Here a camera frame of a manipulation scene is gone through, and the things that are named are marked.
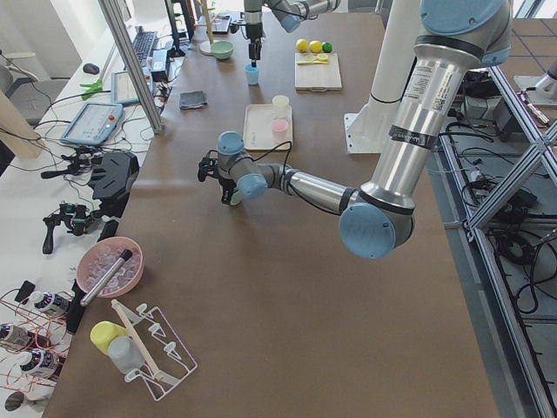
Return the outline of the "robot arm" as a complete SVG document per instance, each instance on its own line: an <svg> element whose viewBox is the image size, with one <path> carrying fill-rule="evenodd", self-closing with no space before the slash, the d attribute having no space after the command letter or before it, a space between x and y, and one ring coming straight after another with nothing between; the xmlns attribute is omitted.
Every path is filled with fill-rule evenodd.
<svg viewBox="0 0 557 418"><path fill-rule="evenodd" d="M292 33L302 22L322 13L335 11L340 1L334 0L244 0L245 33L249 40L248 55L251 66L257 67L262 50L263 7L267 7L287 33Z"/></svg>
<svg viewBox="0 0 557 418"><path fill-rule="evenodd" d="M503 63L510 50L512 5L508 1L424 1L413 45L416 59L389 139L372 178L359 189L312 176L287 164L260 164L234 131L218 138L211 175L222 200L233 205L271 188L339 216L345 247L377 259L413 232L413 191L435 147L468 71Z"/></svg>

